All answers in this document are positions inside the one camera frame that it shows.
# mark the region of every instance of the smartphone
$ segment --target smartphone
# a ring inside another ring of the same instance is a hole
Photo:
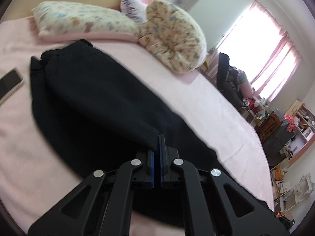
[[[23,85],[23,78],[16,68],[0,79],[0,105]]]

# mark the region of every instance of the black pants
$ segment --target black pants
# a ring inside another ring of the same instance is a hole
[[[227,171],[187,124],[135,76],[86,40],[46,51],[31,61],[35,120],[60,157],[81,177],[110,171],[139,149],[158,151],[158,137],[197,168]],[[177,192],[134,200],[147,215],[182,225]]]

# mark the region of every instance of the window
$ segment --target window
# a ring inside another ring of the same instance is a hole
[[[300,63],[288,32],[258,1],[239,19],[218,47],[230,65],[243,70],[255,94],[275,98]]]

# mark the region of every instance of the pillow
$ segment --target pillow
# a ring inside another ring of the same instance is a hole
[[[192,71],[203,64],[207,44],[197,22],[170,2],[151,2],[148,22],[140,25],[139,43],[174,73]]]
[[[147,6],[147,4],[137,0],[121,0],[120,11],[136,23],[142,24],[148,21],[145,12]]]
[[[101,6],[45,1],[32,9],[38,37],[47,41],[117,39],[137,42],[139,26],[116,11]]]

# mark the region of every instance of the bed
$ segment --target bed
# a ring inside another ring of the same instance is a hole
[[[32,117],[29,64],[48,49],[67,43],[37,39],[32,18],[0,25],[0,77],[16,67],[24,85],[0,107],[0,198],[27,233],[31,224],[80,183],[45,141]],[[198,71],[174,75],[135,43],[93,41],[179,114],[217,150],[220,162],[255,197],[273,209],[269,167],[255,130]],[[183,229],[133,213],[130,235],[185,235]]]

